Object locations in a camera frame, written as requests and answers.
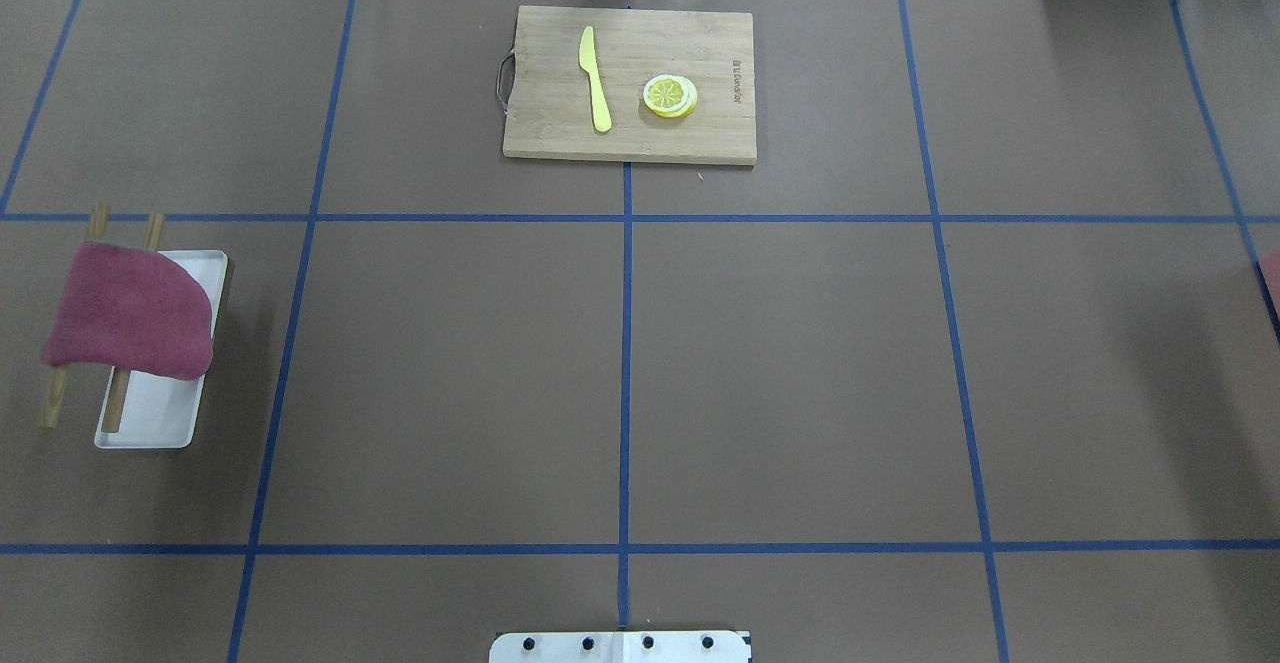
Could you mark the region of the pink plastic bin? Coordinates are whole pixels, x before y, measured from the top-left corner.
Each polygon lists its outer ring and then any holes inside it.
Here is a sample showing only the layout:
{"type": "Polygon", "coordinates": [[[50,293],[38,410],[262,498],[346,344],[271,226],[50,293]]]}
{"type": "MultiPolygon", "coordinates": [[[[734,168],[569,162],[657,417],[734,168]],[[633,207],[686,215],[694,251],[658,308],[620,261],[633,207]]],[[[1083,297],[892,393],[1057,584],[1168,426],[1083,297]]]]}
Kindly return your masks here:
{"type": "Polygon", "coordinates": [[[1279,320],[1280,314],[1280,248],[1275,244],[1274,248],[1267,250],[1267,252],[1261,253],[1257,270],[1260,274],[1261,283],[1265,289],[1266,300],[1270,311],[1279,320]]]}

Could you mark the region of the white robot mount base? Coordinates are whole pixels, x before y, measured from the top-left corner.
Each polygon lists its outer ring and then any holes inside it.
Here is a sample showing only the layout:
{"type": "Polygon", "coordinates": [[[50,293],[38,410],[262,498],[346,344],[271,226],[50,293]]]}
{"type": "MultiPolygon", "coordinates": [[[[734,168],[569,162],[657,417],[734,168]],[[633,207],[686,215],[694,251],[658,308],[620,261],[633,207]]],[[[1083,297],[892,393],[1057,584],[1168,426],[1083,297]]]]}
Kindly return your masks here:
{"type": "Polygon", "coordinates": [[[489,662],[753,662],[750,634],[732,630],[511,632],[489,662]]]}

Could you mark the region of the pink cleaning cloth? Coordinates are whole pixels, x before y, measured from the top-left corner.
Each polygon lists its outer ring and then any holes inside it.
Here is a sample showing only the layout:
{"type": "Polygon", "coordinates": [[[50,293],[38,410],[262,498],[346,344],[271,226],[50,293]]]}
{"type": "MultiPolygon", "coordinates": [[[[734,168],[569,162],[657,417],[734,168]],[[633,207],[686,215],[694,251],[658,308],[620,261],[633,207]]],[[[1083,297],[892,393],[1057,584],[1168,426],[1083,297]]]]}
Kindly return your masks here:
{"type": "Polygon", "coordinates": [[[211,324],[209,294],[178,262],[154,250],[83,242],[41,361],[196,380],[211,363],[211,324]]]}

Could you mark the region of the yellow plastic knife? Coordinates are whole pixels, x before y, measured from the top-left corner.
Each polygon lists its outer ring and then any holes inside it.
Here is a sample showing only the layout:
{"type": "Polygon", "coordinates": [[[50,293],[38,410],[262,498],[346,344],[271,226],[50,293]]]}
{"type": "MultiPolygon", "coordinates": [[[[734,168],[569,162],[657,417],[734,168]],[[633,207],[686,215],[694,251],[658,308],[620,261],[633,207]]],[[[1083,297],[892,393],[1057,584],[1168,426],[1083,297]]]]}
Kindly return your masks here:
{"type": "Polygon", "coordinates": [[[596,58],[596,35],[594,26],[585,26],[582,29],[579,42],[577,61],[580,69],[588,78],[593,129],[600,134],[609,133],[609,131],[612,131],[613,122],[611,108],[608,106],[602,83],[596,58]]]}

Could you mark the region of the bamboo cutting board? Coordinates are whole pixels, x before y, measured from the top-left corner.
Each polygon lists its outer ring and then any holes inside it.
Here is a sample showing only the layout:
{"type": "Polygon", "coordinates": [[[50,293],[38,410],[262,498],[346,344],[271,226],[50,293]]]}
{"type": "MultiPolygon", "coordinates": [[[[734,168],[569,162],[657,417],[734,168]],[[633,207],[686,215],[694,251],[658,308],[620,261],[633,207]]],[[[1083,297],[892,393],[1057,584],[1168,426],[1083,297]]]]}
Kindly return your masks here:
{"type": "Polygon", "coordinates": [[[518,8],[503,152],[530,160],[753,166],[758,160],[755,26],[745,12],[518,8]],[[613,127],[593,129],[579,42],[594,26],[613,127]],[[685,76],[698,106],[662,119],[641,102],[654,76],[685,76]]]}

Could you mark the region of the white rectangular tray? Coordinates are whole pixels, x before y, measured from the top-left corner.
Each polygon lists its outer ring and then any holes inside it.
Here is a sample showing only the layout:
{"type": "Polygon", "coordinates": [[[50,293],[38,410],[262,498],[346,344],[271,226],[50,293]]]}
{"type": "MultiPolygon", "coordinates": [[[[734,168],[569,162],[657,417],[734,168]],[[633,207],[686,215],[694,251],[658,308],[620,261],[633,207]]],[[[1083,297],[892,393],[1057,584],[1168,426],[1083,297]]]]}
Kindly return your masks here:
{"type": "MultiPolygon", "coordinates": [[[[163,250],[161,256],[177,262],[205,291],[211,307],[210,332],[216,332],[230,259],[223,250],[163,250]]],[[[104,429],[105,411],[99,413],[93,444],[99,449],[180,449],[193,436],[205,378],[166,379],[151,372],[132,372],[125,390],[120,426],[104,429]]]]}

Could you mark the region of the yellow lemon slices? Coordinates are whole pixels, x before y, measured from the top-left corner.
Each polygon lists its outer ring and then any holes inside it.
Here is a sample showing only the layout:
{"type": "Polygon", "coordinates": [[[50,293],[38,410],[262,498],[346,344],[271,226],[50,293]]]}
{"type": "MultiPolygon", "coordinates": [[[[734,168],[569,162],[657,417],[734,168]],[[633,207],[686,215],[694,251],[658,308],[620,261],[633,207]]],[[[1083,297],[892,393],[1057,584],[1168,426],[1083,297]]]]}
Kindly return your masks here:
{"type": "Polygon", "coordinates": [[[681,119],[699,102],[696,84],[685,76],[654,76],[643,86],[641,102],[649,113],[662,119],[681,119]]]}

